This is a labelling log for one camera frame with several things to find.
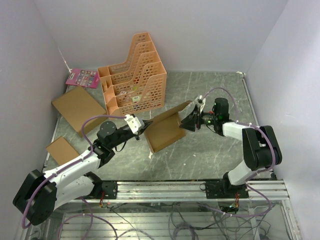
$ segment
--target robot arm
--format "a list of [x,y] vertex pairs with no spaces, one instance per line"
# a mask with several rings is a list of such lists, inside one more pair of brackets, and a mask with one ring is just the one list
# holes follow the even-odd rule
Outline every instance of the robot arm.
[[[134,115],[126,115],[125,121],[127,125],[119,129],[112,121],[102,123],[97,133],[97,139],[93,142],[93,152],[86,159],[84,157],[91,152],[90,150],[86,150],[75,159],[52,170],[44,173],[34,170],[28,174],[13,200],[13,204],[21,213],[25,211],[29,198],[36,188],[49,176],[56,175],[43,185],[32,201],[27,213],[27,219],[31,224],[38,225],[44,222],[55,209],[70,200],[81,196],[100,198],[102,192],[108,192],[110,187],[114,187],[116,190],[116,184],[115,186],[105,186],[103,181],[92,171],[111,160],[115,155],[113,148],[117,150],[118,145],[125,144],[132,138],[139,140],[139,135],[143,134],[152,123],[140,120]],[[60,172],[67,165],[75,162],[77,163]]]
[[[180,128],[195,132],[201,125],[213,125],[215,133],[220,136],[230,137],[242,141],[243,160],[233,170],[227,172],[223,179],[226,186],[243,185],[248,177],[252,176],[259,169],[268,168],[272,164],[272,155],[269,146],[262,134],[248,126],[236,124],[229,119],[229,103],[225,98],[216,98],[212,112],[202,112],[202,109],[196,104],[192,113],[181,121]],[[271,126],[259,127],[271,142],[275,153],[275,164],[282,162],[282,154]]]

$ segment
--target wire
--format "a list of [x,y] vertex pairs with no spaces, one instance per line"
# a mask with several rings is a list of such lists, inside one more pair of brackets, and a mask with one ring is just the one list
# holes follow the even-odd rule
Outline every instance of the wire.
[[242,239],[248,232],[250,232],[250,231],[253,230],[254,228],[255,228],[255,233],[254,233],[253,239],[255,239],[256,233],[257,233],[257,229],[258,229],[258,227],[260,226],[260,224],[261,224],[261,222],[259,222],[257,226],[250,228],[250,229],[249,229],[247,232],[245,232],[238,240]]
[[205,125],[211,132],[213,132],[214,134],[217,134],[215,131],[213,131],[208,125]]
[[119,206],[117,206],[117,207],[111,207],[113,210],[116,210],[116,209],[118,209],[118,208],[120,208],[120,207],[122,207],[123,205],[126,205],[127,203],[125,202],[125,203],[122,203],[121,205],[119,205]]
[[201,203],[197,203],[199,204],[200,206],[204,207],[204,208],[207,208],[209,210],[212,210],[212,211],[215,211],[215,212],[218,212],[218,213],[221,213],[221,214],[224,214],[226,216],[229,216],[229,217],[235,217],[235,218],[251,218],[251,217],[258,217],[258,216],[263,216],[265,214],[267,214],[271,209],[272,209],[272,203],[271,201],[260,191],[254,189],[253,187],[251,187],[250,185],[248,184],[245,184],[247,188],[251,189],[252,191],[258,193],[259,195],[261,195],[267,202],[268,202],[268,209],[261,212],[261,213],[255,213],[255,214],[249,214],[249,215],[242,215],[242,214],[230,214],[230,213],[225,213],[224,211],[221,211],[220,209],[217,209],[217,208],[214,208],[214,207],[211,207],[207,204],[201,204]]
[[112,207],[106,207],[107,209],[109,209],[110,211],[114,212],[115,214],[117,214],[120,218],[122,218],[123,220],[125,220],[128,224],[130,224],[130,226],[132,227],[132,229],[136,229],[128,220],[126,220],[123,216],[121,216],[120,214],[118,214],[117,212],[115,212],[115,210],[112,209]]
[[264,235],[263,235],[263,237],[266,237],[266,236],[268,235],[269,231],[270,231],[271,224],[270,224],[269,222],[265,221],[265,220],[257,220],[257,221],[261,221],[261,222],[264,222],[264,223],[269,224],[269,228],[268,228],[268,230],[267,230],[267,231],[266,231],[266,230],[264,230],[262,227],[260,227],[260,228],[264,231]]
[[93,152],[94,152],[94,146],[92,144],[92,142],[89,140],[89,138],[87,137],[87,135],[85,134],[85,126],[88,122],[90,122],[93,119],[98,119],[98,118],[113,118],[113,119],[125,119],[125,116],[113,116],[113,115],[96,115],[93,117],[90,117],[89,119],[87,119],[81,127],[81,133],[83,135],[83,138],[89,143],[90,145],[90,152],[83,158],[83,159],[87,159]]
[[[68,222],[70,219],[73,219],[73,218],[76,218],[76,217],[80,217],[80,216],[88,216],[88,217],[91,218],[91,219],[90,219],[90,225],[89,225],[87,231],[85,232],[85,234],[83,235],[83,237],[81,238],[81,239],[83,240],[83,239],[85,239],[85,238],[87,237],[87,235],[89,234],[89,231],[91,230],[92,224],[93,224],[93,222],[94,222],[94,218],[98,218],[97,216],[94,216],[94,215],[93,215],[93,211],[92,211],[92,208],[91,208],[90,204],[89,204],[83,197],[79,197],[79,198],[87,205],[87,207],[89,208],[90,214],[81,213],[81,214],[76,214],[76,215],[73,215],[73,216],[71,216],[71,217],[68,217],[65,221],[63,221],[63,223],[60,225],[60,227],[59,227],[59,229],[58,229],[58,231],[57,231],[57,233],[56,233],[56,239],[57,239],[57,240],[59,240],[59,239],[61,238],[61,237],[60,237],[60,233],[61,233],[61,231],[62,231],[62,228],[64,227],[64,224],[65,224],[66,222]],[[113,229],[113,231],[114,231],[114,233],[115,233],[115,236],[118,238],[117,232],[116,232],[114,226],[112,226],[112,224],[111,224],[110,222],[108,222],[107,220],[104,220],[103,218],[102,218],[101,220],[103,220],[105,223],[109,224],[109,225],[112,227],[112,229]]]
[[[238,223],[238,226],[240,227],[240,222],[239,222],[239,218],[235,218],[236,219],[236,221],[237,221],[237,223]],[[235,239],[237,239],[237,231],[235,231],[235,233],[234,233],[234,237],[235,237]]]
[[238,108],[237,108],[236,100],[231,95],[231,93],[227,89],[225,89],[224,87],[217,86],[217,87],[211,88],[208,92],[206,92],[203,95],[202,99],[205,99],[210,93],[212,93],[213,90],[216,90],[216,89],[221,89],[221,90],[225,91],[230,96],[230,98],[231,98],[231,100],[233,102],[234,108],[235,108],[235,119],[238,120],[239,111],[238,111]]
[[115,151],[118,152],[118,153],[120,153],[120,152],[125,148],[126,144],[127,144],[127,141],[124,142],[122,148],[121,148],[119,151],[118,151],[118,149],[117,149],[117,146],[115,146],[115,147],[114,147]]
[[178,233],[181,230],[185,230],[185,229],[188,229],[190,231],[192,240],[199,239],[198,234],[195,232],[195,229],[187,222],[181,222],[176,226],[176,228],[173,231],[173,238],[172,239],[175,240],[177,238]]
[[266,217],[267,215],[264,215],[262,218],[261,218],[261,221],[258,223],[258,225],[255,227],[255,232],[254,232],[254,235],[253,235],[253,239],[255,239],[256,237],[256,234],[257,234],[257,230],[258,230],[258,227],[260,226],[260,224],[262,223],[263,219]]
[[105,197],[105,192],[103,191],[102,194],[101,194],[100,202],[99,202],[99,206],[101,208],[104,207],[104,197]]
[[151,235],[149,235],[149,234],[146,233],[145,231],[142,231],[142,230],[137,229],[137,228],[129,229],[129,230],[123,232],[121,235],[119,235],[119,237],[116,238],[116,240],[117,240],[118,238],[121,238],[123,235],[125,235],[125,234],[127,234],[127,233],[129,233],[129,232],[133,232],[133,231],[142,233],[142,234],[146,235],[148,238],[150,238],[151,240],[155,240]]
[[[181,219],[182,219],[184,222],[187,222],[187,221],[184,219],[184,217],[182,216],[182,214],[181,214],[181,212],[179,211],[179,209],[178,209],[177,207],[176,207],[175,209],[176,209],[177,212],[179,213]],[[171,222],[172,222],[173,226],[177,227],[177,226],[174,224],[174,221],[173,221],[173,211],[174,211],[174,209],[172,208],[172,215],[170,215],[170,216],[171,216]],[[193,226],[193,228],[194,228],[195,230],[199,230],[199,231],[205,230],[205,229],[215,229],[215,227],[211,227],[211,226],[213,226],[213,225],[215,225],[215,224],[216,224],[216,222],[211,223],[211,224],[209,224],[208,226],[205,226],[205,227]]]
[[218,226],[220,232],[222,233],[222,235],[225,237],[226,240],[229,240],[229,237],[225,234],[225,232],[222,230],[222,228],[220,227],[220,225],[217,223],[217,218],[216,218],[216,213],[213,212],[213,218],[214,218],[214,221],[215,221],[215,224]]
[[206,191],[206,183],[205,182],[201,183],[199,185],[199,188],[200,188],[201,191]]

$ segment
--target cardboard flap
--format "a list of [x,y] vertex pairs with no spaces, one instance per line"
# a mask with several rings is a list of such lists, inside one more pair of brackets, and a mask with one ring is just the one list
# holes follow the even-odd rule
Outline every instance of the cardboard flap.
[[60,166],[80,155],[62,136],[47,146],[46,150]]
[[152,124],[156,124],[161,122],[162,120],[170,117],[173,114],[178,113],[179,111],[183,110],[186,106],[189,105],[189,103],[191,103],[192,101],[185,101],[184,103],[179,104],[178,106],[175,106],[171,109],[169,109],[168,111],[165,111],[157,116],[155,116],[154,118],[151,119],[151,121],[153,121]]

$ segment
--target label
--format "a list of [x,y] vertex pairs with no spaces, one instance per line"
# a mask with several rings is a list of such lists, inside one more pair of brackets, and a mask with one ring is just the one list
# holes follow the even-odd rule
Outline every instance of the label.
[[139,102],[141,99],[141,95],[138,95],[138,96],[133,96],[132,97],[132,101],[134,104],[136,104],[137,102]]
[[72,73],[69,77],[70,80],[74,79],[75,73]]

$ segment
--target cardboard sheet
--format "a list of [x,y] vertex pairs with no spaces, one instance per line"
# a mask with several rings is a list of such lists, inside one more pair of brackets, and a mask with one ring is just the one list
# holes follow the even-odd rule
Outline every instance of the cardboard sheet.
[[[80,137],[82,137],[81,127],[87,119],[107,114],[106,110],[81,86],[77,86],[53,100],[52,104]],[[87,134],[106,119],[100,117],[91,120],[86,124],[84,133]]]
[[62,136],[47,146],[46,150],[60,166],[80,155]]

